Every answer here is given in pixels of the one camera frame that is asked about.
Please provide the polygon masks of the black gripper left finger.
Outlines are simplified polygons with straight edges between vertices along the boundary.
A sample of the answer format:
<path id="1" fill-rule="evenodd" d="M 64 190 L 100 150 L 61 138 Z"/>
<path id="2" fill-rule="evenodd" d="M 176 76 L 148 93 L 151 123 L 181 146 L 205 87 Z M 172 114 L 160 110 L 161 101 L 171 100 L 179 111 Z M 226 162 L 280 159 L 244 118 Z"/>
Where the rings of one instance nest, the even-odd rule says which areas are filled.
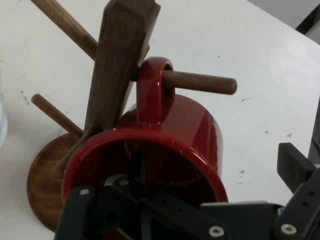
<path id="1" fill-rule="evenodd" d="M 166 192 L 138 195 L 127 187 L 87 187 L 66 197 L 57 240 L 230 240 L 212 215 Z"/>

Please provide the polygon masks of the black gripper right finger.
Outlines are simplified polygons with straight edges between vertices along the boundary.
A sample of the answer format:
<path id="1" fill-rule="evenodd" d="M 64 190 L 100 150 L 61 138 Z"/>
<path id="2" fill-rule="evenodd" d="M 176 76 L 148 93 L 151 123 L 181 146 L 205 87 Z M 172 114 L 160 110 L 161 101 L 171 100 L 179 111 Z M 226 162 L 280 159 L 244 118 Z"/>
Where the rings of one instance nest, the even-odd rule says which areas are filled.
<path id="1" fill-rule="evenodd" d="M 320 169 L 293 144 L 278 145 L 277 173 L 293 196 L 273 225 L 276 240 L 320 238 Z"/>

